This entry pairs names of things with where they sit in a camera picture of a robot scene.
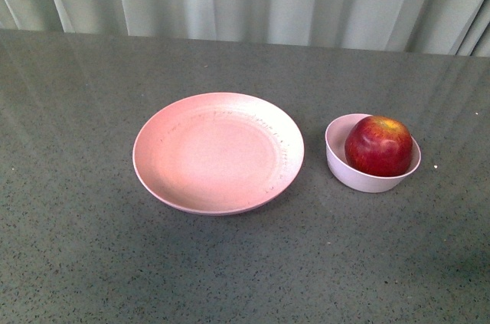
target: white bowl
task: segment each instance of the white bowl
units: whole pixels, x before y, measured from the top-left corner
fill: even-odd
[[[370,116],[365,113],[352,113],[334,119],[327,127],[325,132],[325,142],[327,145],[328,167],[336,178],[349,188],[363,192],[383,192],[390,190],[398,185],[408,175],[411,175],[418,168],[421,160],[420,147],[412,137],[413,151],[412,162],[407,172],[395,177],[380,177],[368,175],[353,169],[347,164],[345,159],[344,144],[348,134],[361,119]]]

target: apple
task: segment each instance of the apple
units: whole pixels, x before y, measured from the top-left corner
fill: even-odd
[[[368,116],[348,134],[345,158],[348,165],[363,173],[399,176],[408,170],[412,160],[412,136],[400,121]]]

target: plate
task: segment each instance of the plate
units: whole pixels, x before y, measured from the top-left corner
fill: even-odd
[[[132,152],[157,199],[195,214],[237,214],[284,191],[304,157],[298,126],[277,106],[241,93],[205,93],[157,112]]]

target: bowl rim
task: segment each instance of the bowl rim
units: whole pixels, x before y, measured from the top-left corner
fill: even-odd
[[[325,143],[327,145],[327,149],[329,150],[329,152],[344,166],[346,166],[348,169],[352,170],[353,172],[355,173],[358,173],[359,175],[365,175],[367,177],[370,177],[370,178],[374,178],[374,179],[378,179],[378,180],[396,180],[396,179],[399,179],[399,178],[405,178],[407,177],[408,175],[411,175],[412,173],[414,173],[418,168],[419,168],[419,165],[420,165],[420,162],[422,161],[422,152],[420,151],[420,147],[417,143],[417,141],[415,140],[415,138],[410,134],[410,137],[412,138],[412,144],[415,145],[415,147],[412,148],[412,161],[413,161],[413,152],[416,151],[418,153],[418,161],[416,162],[416,164],[414,165],[414,167],[408,171],[408,172],[405,172],[403,173],[402,175],[398,175],[398,176],[376,176],[376,175],[370,175],[368,173],[365,173],[365,172],[361,172],[353,167],[351,167],[350,165],[348,165],[346,162],[344,162],[342,159],[340,159],[340,157],[335,154],[335,152],[333,151],[333,149],[331,148],[329,142],[328,142],[328,131],[331,129],[331,126],[333,123],[339,121],[340,119],[342,118],[345,118],[345,117],[351,117],[351,116],[363,116],[361,117],[359,120],[365,118],[365,117],[368,117],[368,116],[373,116],[373,115],[370,115],[370,114],[367,114],[367,113],[349,113],[347,115],[343,115],[343,116],[340,116],[340,117],[337,117],[336,119],[332,120],[328,126],[327,126],[327,129],[325,131]]]

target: speckled countertop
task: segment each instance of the speckled countertop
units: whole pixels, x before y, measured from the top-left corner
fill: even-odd
[[[230,91],[298,124],[275,200],[206,217],[151,196],[132,145],[162,107]],[[0,31],[0,322],[490,320],[490,59]],[[391,191],[338,182],[325,128],[405,122]]]

